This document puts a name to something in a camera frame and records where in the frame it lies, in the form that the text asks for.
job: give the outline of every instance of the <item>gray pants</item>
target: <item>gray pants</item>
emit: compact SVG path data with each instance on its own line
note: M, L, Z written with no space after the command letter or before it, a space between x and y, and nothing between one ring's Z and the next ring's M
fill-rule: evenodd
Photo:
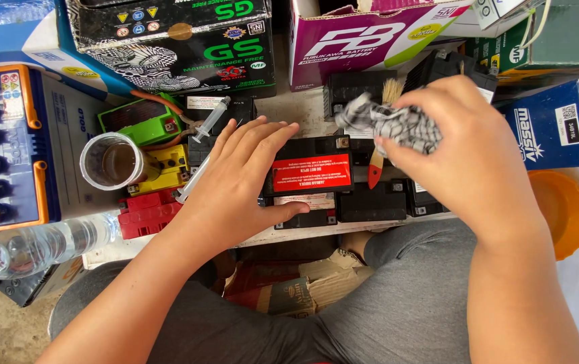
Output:
M469 363L467 277L475 244L472 231L458 219L378 234L364 252L375 274L303 319L270 317L189 281L172 304L148 362ZM126 264L105 264L73 284L52 313L51 337Z

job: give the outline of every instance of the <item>brush bristles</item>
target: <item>brush bristles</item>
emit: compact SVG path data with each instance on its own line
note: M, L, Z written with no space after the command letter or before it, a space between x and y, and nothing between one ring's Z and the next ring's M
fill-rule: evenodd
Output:
M392 105L402 95L404 84L396 79L388 79L384 82L382 91L382 104Z

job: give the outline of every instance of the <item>water bottle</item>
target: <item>water bottle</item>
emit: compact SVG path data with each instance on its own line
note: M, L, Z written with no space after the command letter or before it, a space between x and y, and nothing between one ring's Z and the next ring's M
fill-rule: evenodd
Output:
M113 242L119 222L95 214L0 233L0 279L28 277Z

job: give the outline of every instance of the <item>hand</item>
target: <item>hand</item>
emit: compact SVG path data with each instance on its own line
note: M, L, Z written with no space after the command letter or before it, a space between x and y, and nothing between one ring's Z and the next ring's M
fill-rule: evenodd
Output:
M265 177L285 142L299 125L267 123L264 116L236 129L236 120L218 136L209 166L171 225L192 229L196 238L222 251L266 228L309 212L303 202L258 206Z
M378 138L398 168L452 210L477 236L545 225L514 133L465 76L406 93L394 107L420 106L443 140L431 155Z

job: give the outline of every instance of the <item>green battery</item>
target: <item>green battery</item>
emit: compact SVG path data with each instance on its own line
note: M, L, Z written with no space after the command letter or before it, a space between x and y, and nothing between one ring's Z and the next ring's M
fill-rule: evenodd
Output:
M157 95L181 108L171 96L165 93ZM99 121L104 133L116 131L127 135L137 146L169 141L181 133L184 125L168 106L145 98L100 113Z

